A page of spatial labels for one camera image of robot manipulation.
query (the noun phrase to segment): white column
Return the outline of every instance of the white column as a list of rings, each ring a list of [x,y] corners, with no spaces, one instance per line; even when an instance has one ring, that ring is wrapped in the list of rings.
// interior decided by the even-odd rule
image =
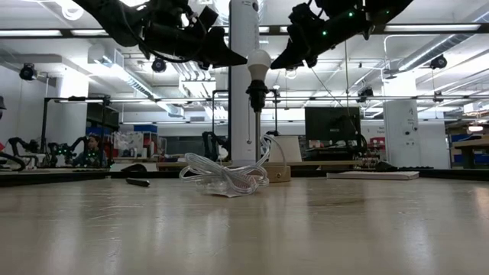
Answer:
[[[53,97],[88,96],[89,81],[81,73],[66,73],[57,79],[56,94]],[[87,104],[50,102],[47,111],[47,142],[72,144],[86,132]],[[83,150],[80,144],[76,152]]]
[[[416,79],[400,74],[384,83],[385,95],[415,95]],[[395,167],[420,167],[421,143],[416,100],[384,103],[387,161]]]
[[[247,57],[259,47],[257,0],[231,0],[230,18],[231,49]],[[255,162],[255,142],[259,142],[254,137],[254,113],[246,93],[250,83],[251,77],[246,65],[232,67],[229,123],[231,125],[232,160],[237,165]]]

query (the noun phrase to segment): coiled white cable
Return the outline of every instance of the coiled white cable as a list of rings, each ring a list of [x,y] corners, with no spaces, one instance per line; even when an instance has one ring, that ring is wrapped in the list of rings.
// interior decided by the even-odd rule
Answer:
[[[277,144],[283,158],[283,174],[287,172],[287,162],[280,144],[269,135],[264,135],[260,142],[265,146],[265,155],[254,165],[229,169],[208,158],[197,154],[185,154],[189,164],[180,172],[180,179],[184,182],[194,182],[203,192],[224,196],[245,196],[253,194],[258,187],[267,187],[270,180],[267,171],[262,167],[270,156],[270,145],[267,140]],[[187,172],[195,176],[185,176]]]

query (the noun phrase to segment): monitor screen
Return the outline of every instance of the monitor screen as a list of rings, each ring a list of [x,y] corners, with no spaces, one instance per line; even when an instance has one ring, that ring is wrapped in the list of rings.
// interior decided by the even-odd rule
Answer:
[[[360,108],[306,107],[308,141],[356,141],[360,134]]]

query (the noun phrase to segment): black cable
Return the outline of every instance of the black cable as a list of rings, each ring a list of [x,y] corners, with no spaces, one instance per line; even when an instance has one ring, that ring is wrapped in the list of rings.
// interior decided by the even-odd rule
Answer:
[[[9,154],[2,153],[2,152],[0,152],[0,157],[6,158],[7,160],[12,160],[21,166],[20,168],[13,170],[14,172],[21,172],[22,170],[25,169],[25,162],[23,160],[17,158],[17,157],[14,157],[14,156],[11,156]]]
[[[182,60],[173,60],[173,59],[170,59],[168,57],[164,57],[163,55],[159,54],[157,51],[155,50],[152,50],[151,48],[149,48],[146,43],[139,37],[139,35],[136,35],[134,33],[134,31],[132,30],[131,26],[129,25],[129,22],[128,22],[128,19],[126,18],[125,16],[125,11],[124,11],[124,3],[122,3],[122,1],[120,1],[119,3],[119,7],[121,8],[121,13],[122,13],[122,19],[124,21],[124,24],[125,26],[128,28],[129,32],[131,33],[132,37],[141,45],[144,46],[144,48],[150,52],[151,54],[153,54],[155,57],[158,57],[158,58],[161,58],[162,60],[165,60],[167,62],[170,62],[170,63],[187,63],[189,61],[191,61],[192,59],[194,59],[197,55],[199,55],[202,47],[203,47],[203,44],[200,45],[199,49],[194,53],[192,54],[192,56],[190,57],[187,57],[186,59],[182,59]],[[200,21],[200,19],[197,17],[197,23],[200,24],[202,26],[202,30],[203,30],[203,33],[204,33],[204,37],[202,40],[204,40],[206,38],[206,35],[207,35],[207,30],[206,30],[206,27],[204,26],[204,24]]]

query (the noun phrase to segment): woman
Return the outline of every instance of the woman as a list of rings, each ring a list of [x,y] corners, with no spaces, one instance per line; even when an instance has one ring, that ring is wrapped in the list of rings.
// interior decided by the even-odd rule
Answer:
[[[91,134],[89,136],[86,155],[81,153],[73,160],[73,166],[82,166],[82,167],[107,167],[107,156],[105,155],[105,151],[99,148],[100,137]],[[102,165],[100,166],[100,154],[102,156]]]

